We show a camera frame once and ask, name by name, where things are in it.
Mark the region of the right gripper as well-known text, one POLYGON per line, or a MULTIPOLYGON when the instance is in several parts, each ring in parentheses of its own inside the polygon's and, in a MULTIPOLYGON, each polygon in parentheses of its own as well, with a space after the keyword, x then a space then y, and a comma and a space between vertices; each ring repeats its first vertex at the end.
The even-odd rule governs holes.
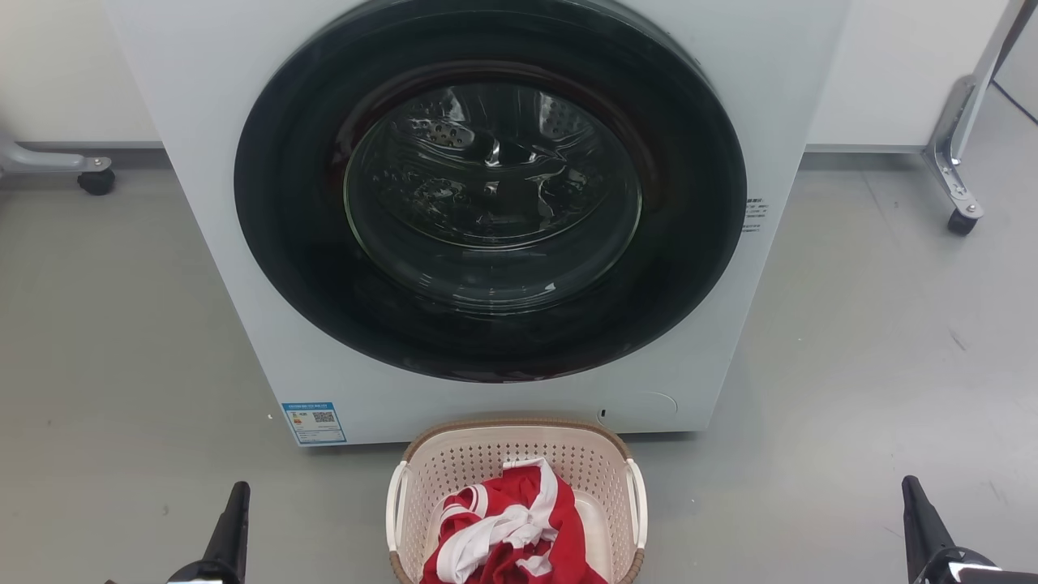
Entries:
POLYGON ((907 579, 916 584, 1038 584, 1038 573, 1005 571, 967 548, 957 548, 919 478, 902 480, 907 579))

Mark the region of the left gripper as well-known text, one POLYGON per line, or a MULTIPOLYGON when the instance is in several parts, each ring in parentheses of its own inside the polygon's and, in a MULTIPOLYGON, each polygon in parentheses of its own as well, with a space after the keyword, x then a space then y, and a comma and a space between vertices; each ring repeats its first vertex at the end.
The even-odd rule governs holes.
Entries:
POLYGON ((250 486, 238 481, 204 548, 203 559, 171 574, 167 584, 243 584, 247 569, 250 486))

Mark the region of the beige perforated laundry basket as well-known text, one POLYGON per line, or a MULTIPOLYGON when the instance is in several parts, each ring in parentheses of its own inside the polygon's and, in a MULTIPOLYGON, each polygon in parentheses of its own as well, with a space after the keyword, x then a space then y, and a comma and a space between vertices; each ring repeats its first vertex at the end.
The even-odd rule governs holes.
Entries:
POLYGON ((411 441, 385 504, 386 541, 400 584, 418 584, 436 548, 438 515, 452 494, 500 477, 504 463, 526 458, 545 458, 573 488, 590 567, 608 584, 635 584, 649 521, 633 452, 596 423, 552 418, 452 422, 411 441))

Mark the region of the blue energy label sticker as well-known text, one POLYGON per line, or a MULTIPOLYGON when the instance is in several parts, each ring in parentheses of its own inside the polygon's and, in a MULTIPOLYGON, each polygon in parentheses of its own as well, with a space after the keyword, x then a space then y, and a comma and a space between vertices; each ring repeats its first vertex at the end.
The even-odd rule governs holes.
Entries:
POLYGON ((281 404, 281 408, 300 447, 347 444, 340 418, 330 401, 281 404))

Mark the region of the round black washer door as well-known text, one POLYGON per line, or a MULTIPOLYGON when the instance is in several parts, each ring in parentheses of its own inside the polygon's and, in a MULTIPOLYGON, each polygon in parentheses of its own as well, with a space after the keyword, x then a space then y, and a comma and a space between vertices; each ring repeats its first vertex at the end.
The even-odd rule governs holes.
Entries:
POLYGON ((371 0, 260 93, 234 194, 264 274, 330 337, 524 382, 696 309, 748 171, 696 62, 611 0, 371 0))

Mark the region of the red and white garment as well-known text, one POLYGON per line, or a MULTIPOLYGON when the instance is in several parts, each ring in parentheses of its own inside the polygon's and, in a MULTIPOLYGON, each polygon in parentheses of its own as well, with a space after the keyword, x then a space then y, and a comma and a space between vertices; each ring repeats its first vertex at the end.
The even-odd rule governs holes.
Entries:
POLYGON ((607 584, 586 558, 573 489, 545 458, 506 462, 437 515, 419 584, 607 584))

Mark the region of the white front-load washing machine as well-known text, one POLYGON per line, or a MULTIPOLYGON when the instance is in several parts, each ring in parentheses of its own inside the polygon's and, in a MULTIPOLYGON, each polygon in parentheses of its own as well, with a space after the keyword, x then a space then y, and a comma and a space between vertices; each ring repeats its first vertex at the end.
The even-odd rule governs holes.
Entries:
POLYGON ((675 400, 670 432, 707 428, 851 0, 611 0, 663 31, 696 62, 736 130, 748 198, 761 197, 769 211, 759 233, 742 233, 741 226, 722 277, 668 332, 596 368, 524 382, 441 380, 345 346, 286 302, 243 235, 234 170, 250 110, 296 49, 367 2, 106 0, 153 122, 279 406, 333 404, 347 440, 342 446, 409 441, 436 424, 511 415, 550 415, 603 427, 597 411, 604 397, 633 392, 675 400))

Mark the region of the grey metal frame leg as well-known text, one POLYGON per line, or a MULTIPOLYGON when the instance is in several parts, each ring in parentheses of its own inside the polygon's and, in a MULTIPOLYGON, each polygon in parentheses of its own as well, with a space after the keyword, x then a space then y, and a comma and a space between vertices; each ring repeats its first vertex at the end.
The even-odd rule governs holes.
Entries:
POLYGON ((953 211, 957 208, 978 220, 984 216, 984 210, 960 177, 958 166, 985 93, 1035 11, 1038 0, 1008 0, 974 71, 957 79, 950 89, 923 151, 924 163, 954 205, 953 211))
POLYGON ((33 151, 0 131, 0 177, 8 174, 99 174, 110 171, 111 164, 107 157, 33 151))

